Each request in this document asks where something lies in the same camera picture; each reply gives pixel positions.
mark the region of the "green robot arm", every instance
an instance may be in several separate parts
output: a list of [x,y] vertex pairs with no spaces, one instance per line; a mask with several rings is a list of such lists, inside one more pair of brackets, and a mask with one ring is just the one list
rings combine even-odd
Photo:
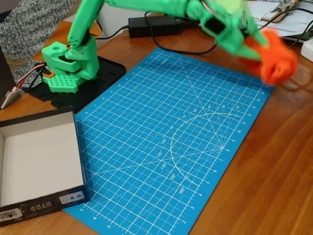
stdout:
[[[113,7],[166,13],[173,16],[188,16],[200,21],[203,30],[215,38],[216,44],[246,59],[260,60],[257,52],[244,45],[245,36],[251,35],[260,44],[266,39],[260,34],[253,19],[244,15],[229,15],[220,5],[205,0],[105,0]],[[55,42],[42,50],[44,60],[52,79],[44,78],[52,92],[77,92],[78,86],[86,80],[96,78],[99,70],[96,54],[96,39],[89,34],[92,24],[98,18],[103,0],[82,0],[68,35],[70,50],[66,45]]]

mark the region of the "box label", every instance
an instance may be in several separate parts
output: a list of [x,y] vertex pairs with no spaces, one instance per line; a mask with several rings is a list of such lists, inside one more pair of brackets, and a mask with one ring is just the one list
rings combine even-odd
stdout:
[[75,192],[66,196],[59,197],[60,201],[62,204],[70,203],[70,202],[75,202],[81,199],[84,199],[84,194],[82,191]]
[[0,222],[11,220],[11,219],[17,219],[20,217],[22,217],[22,213],[20,209],[17,209],[17,208],[10,210],[10,211],[0,212]]
[[57,204],[55,203],[55,201],[51,199],[44,202],[25,206],[25,210],[27,211],[28,214],[33,214],[44,210],[48,210],[50,208],[54,208],[56,206]]

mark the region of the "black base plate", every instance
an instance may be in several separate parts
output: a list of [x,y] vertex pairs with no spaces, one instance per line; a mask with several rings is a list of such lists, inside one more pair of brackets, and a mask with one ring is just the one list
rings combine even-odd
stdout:
[[73,106],[74,112],[80,111],[126,73],[123,65],[102,57],[98,59],[100,69],[97,79],[84,82],[78,87],[77,93],[52,93],[49,86],[42,82],[31,89],[29,94],[42,101],[51,100],[56,108]]

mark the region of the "red wire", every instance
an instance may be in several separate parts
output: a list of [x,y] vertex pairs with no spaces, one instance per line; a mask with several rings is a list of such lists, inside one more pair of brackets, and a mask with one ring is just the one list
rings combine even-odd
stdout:
[[23,83],[24,83],[24,81],[25,81],[25,79],[33,72],[33,71],[35,71],[36,69],[38,69],[38,68],[40,68],[40,67],[42,67],[42,66],[44,66],[45,65],[45,63],[41,63],[41,64],[39,64],[39,65],[37,65],[36,67],[34,67],[31,71],[29,71],[27,74],[25,74],[18,82],[17,82],[17,88],[18,89],[20,89],[21,87],[22,87],[22,85],[23,85]]

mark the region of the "black power adapter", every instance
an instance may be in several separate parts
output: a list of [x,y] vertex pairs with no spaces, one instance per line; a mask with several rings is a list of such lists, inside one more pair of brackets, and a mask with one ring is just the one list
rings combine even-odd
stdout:
[[[180,32],[179,22],[172,16],[152,16],[147,17],[152,27],[154,36],[176,35]],[[151,37],[151,31],[144,17],[129,18],[129,37],[142,38]]]

